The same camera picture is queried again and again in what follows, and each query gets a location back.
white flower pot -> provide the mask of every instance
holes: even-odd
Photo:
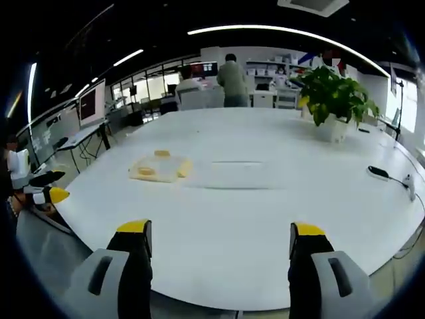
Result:
[[[348,124],[330,114],[325,123],[317,128],[317,134],[322,140],[331,143],[341,143],[345,139]]]

gray shirt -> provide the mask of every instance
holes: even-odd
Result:
[[[220,66],[217,82],[224,88],[226,96],[247,96],[245,70],[234,61]]]

computer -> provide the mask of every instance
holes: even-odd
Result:
[[[207,76],[217,76],[218,65],[217,62],[196,62],[191,63],[192,77],[205,78]]]
[[[99,124],[105,120],[104,80],[81,95],[78,111],[80,129]]]

green leaves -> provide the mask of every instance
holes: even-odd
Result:
[[[326,66],[309,70],[297,78],[304,84],[301,96],[309,97],[307,106],[317,126],[324,123],[330,113],[345,118],[348,123],[354,117],[357,125],[363,114],[372,110],[379,115],[378,106],[369,100],[367,91],[351,78],[340,78]]]

monitor screen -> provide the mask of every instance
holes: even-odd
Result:
[[[80,119],[83,121],[96,113],[96,90],[81,97],[80,103]]]
[[[218,74],[217,62],[192,63],[191,68],[193,78],[216,76]]]
[[[130,95],[136,95],[137,94],[137,86],[130,86]]]
[[[80,97],[80,126],[105,117],[105,81],[89,89]]]

